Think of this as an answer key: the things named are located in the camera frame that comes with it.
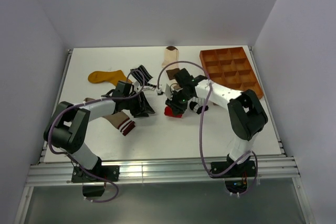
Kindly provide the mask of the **red christmas sock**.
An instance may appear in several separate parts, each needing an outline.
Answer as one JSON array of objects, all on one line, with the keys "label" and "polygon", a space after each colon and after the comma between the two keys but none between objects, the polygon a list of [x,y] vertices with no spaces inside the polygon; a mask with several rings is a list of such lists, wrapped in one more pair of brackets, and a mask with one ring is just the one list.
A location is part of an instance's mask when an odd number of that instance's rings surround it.
[{"label": "red christmas sock", "polygon": [[166,106],[164,109],[164,115],[172,118],[181,118],[182,114],[174,114],[173,110],[169,107]]}]

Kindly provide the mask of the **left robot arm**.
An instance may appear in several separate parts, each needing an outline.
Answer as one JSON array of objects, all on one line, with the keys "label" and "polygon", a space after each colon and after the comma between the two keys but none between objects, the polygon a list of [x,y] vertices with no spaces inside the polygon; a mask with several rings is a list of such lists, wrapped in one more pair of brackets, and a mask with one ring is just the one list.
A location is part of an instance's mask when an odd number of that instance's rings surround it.
[{"label": "left robot arm", "polygon": [[119,115],[123,110],[130,111],[134,118],[148,117],[155,111],[148,103],[145,94],[137,91],[133,84],[119,81],[98,100],[85,100],[80,104],[60,102],[44,131],[44,140],[61,149],[79,167],[91,182],[98,181],[104,174],[101,158],[85,144],[89,122]]}]

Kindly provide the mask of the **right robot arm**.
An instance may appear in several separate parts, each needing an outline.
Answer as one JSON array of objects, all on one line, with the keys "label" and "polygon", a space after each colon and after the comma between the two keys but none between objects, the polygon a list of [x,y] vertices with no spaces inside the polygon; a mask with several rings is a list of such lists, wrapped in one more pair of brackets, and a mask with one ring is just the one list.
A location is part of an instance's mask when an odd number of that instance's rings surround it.
[{"label": "right robot arm", "polygon": [[228,154],[228,173],[234,177],[245,171],[245,162],[249,159],[255,138],[268,122],[267,114],[256,93],[234,90],[214,83],[205,76],[193,77],[186,69],[178,71],[175,80],[180,87],[172,90],[166,86],[165,104],[171,108],[172,114],[182,115],[192,98],[210,101],[228,111],[230,125],[235,134],[234,145]]}]

